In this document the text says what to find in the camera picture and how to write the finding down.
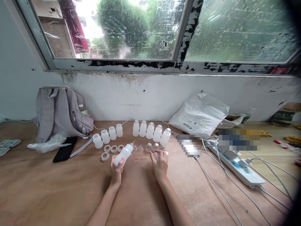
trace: hand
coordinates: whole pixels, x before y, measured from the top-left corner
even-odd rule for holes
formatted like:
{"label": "hand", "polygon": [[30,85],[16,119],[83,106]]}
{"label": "hand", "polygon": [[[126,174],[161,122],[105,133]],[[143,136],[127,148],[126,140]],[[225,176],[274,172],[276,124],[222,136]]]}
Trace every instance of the hand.
{"label": "hand", "polygon": [[155,160],[153,153],[150,151],[150,158],[153,163],[156,178],[159,183],[167,180],[168,158],[165,151],[155,150],[159,154],[158,160]]}
{"label": "hand", "polygon": [[114,159],[116,158],[117,155],[112,156],[112,161],[111,161],[111,183],[110,186],[112,186],[115,189],[119,189],[120,184],[121,184],[121,174],[123,171],[122,164],[124,163],[124,158],[122,158],[119,161],[118,166],[116,167],[115,164],[113,163]]}

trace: window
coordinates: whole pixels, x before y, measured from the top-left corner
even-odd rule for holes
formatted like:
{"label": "window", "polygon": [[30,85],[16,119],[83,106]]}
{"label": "window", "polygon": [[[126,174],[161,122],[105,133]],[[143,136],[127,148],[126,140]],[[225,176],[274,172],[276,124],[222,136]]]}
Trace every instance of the window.
{"label": "window", "polygon": [[297,66],[281,0],[15,0],[50,70],[270,73]]}

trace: gray backpack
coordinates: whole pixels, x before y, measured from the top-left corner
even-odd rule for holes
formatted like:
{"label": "gray backpack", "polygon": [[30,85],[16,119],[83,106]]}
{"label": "gray backpack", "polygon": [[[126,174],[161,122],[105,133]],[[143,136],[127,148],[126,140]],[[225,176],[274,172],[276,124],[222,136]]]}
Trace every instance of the gray backpack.
{"label": "gray backpack", "polygon": [[93,130],[92,117],[79,110],[78,105],[83,104],[81,95],[68,86],[40,88],[36,104],[37,116],[33,121],[38,127],[37,143],[45,143],[63,131],[68,137],[87,137]]}

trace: red cloth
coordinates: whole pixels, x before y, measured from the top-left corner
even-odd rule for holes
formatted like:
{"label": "red cloth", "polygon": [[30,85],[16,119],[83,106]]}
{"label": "red cloth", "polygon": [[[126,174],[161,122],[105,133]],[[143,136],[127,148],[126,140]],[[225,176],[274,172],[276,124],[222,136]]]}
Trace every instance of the red cloth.
{"label": "red cloth", "polygon": [[89,51],[89,46],[85,38],[82,24],[76,12],[76,6],[72,0],[59,1],[63,18],[66,20],[75,53],[83,53]]}

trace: smartphone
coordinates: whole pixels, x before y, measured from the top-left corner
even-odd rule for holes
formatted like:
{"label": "smartphone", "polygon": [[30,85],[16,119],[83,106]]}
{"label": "smartphone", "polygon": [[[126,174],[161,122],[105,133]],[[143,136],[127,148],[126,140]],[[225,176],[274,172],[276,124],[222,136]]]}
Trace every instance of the smartphone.
{"label": "smartphone", "polygon": [[68,137],[64,143],[70,143],[70,145],[65,147],[60,147],[59,151],[57,152],[56,156],[53,159],[53,162],[62,162],[66,161],[70,158],[74,145],[77,141],[77,137]]}

